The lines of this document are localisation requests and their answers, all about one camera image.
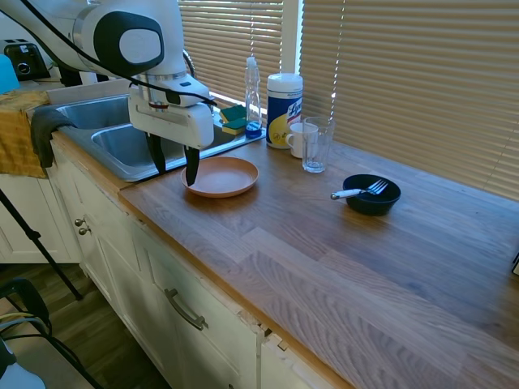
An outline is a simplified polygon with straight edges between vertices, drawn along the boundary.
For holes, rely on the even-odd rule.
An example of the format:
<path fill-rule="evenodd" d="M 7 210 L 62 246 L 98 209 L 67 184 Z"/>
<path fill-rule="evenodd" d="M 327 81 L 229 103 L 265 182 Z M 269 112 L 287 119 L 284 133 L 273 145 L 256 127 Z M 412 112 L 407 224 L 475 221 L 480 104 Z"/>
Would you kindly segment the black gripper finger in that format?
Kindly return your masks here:
<path fill-rule="evenodd" d="M 146 140 L 150 156 L 152 157 L 152 161 L 156 166 L 157 172 L 159 174 L 164 174 L 166 172 L 166 162 L 161 147 L 161 137 L 147 133 Z"/>
<path fill-rule="evenodd" d="M 184 146 L 187 186 L 192 186 L 195 183 L 199 168 L 199 153 L 200 150 L 197 148 Z"/>

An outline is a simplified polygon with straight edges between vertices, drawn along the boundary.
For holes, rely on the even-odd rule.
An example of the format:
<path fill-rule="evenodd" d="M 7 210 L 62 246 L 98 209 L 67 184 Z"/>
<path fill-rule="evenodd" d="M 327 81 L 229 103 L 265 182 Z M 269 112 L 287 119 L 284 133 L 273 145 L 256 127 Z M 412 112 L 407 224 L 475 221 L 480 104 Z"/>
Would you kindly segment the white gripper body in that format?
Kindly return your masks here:
<path fill-rule="evenodd" d="M 204 103 L 186 108 L 170 105 L 157 110 L 149 106 L 136 88 L 131 88 L 128 111 L 131 125 L 151 135 L 196 149 L 203 149 L 214 140 L 212 112 Z"/>

